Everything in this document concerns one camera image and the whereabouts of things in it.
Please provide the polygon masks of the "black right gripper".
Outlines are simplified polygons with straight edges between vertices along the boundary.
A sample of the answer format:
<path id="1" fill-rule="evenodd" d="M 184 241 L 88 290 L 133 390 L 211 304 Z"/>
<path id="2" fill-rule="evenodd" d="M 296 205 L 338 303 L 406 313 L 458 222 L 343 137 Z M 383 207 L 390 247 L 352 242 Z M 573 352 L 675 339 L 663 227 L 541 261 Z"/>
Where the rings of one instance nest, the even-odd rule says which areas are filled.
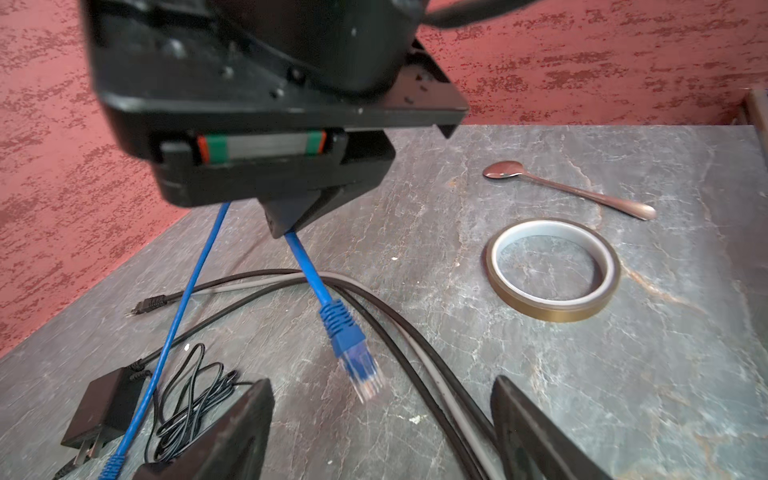
<path id="1" fill-rule="evenodd" d="M 390 128 L 450 136 L 468 105 L 418 42 L 422 1 L 84 1 L 119 148 L 179 207 L 262 205 L 273 238 L 373 190 Z"/>

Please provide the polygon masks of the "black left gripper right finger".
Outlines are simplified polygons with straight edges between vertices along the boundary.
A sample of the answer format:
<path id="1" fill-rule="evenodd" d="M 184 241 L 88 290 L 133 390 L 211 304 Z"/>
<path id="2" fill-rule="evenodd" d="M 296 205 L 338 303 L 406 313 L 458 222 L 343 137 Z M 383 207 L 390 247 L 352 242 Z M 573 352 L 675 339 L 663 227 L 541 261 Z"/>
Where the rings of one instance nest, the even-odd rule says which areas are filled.
<path id="1" fill-rule="evenodd" d="M 506 376 L 494 381 L 491 412 L 508 479 L 609 477 Z"/>

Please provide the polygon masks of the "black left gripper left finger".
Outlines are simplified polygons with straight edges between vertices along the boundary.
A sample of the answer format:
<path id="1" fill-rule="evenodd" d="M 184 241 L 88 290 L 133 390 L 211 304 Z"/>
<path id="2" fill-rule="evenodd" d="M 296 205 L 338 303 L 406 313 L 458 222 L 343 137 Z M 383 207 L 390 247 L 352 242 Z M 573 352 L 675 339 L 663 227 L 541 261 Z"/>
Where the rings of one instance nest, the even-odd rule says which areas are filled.
<path id="1" fill-rule="evenodd" d="M 136 479 L 258 479 L 265 460 L 274 396 L 257 381 L 211 428 L 171 463 L 145 463 Z"/>

